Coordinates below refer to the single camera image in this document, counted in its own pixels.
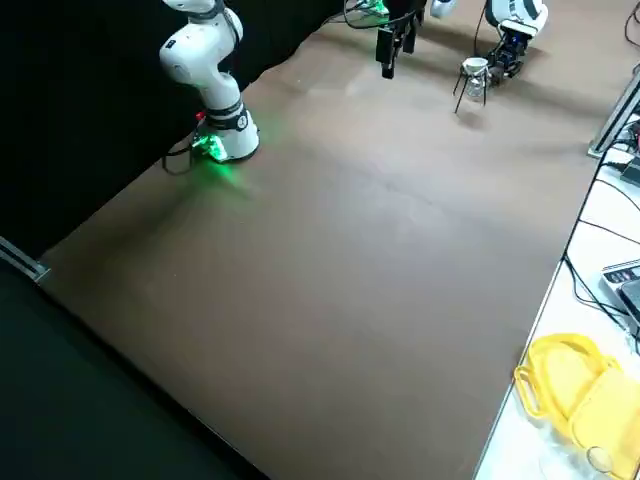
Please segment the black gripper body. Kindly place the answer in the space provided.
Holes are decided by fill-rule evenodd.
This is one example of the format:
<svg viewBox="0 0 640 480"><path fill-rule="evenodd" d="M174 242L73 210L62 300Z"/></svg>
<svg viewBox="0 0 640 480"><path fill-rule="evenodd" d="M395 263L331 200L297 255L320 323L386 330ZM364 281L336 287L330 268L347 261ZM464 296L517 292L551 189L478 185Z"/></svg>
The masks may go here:
<svg viewBox="0 0 640 480"><path fill-rule="evenodd" d="M505 32L494 52L498 63L513 63L525 53L530 36L522 32Z"/></svg>
<svg viewBox="0 0 640 480"><path fill-rule="evenodd" d="M414 19L423 20L425 0L387 0L387 10L387 25L398 28Z"/></svg>

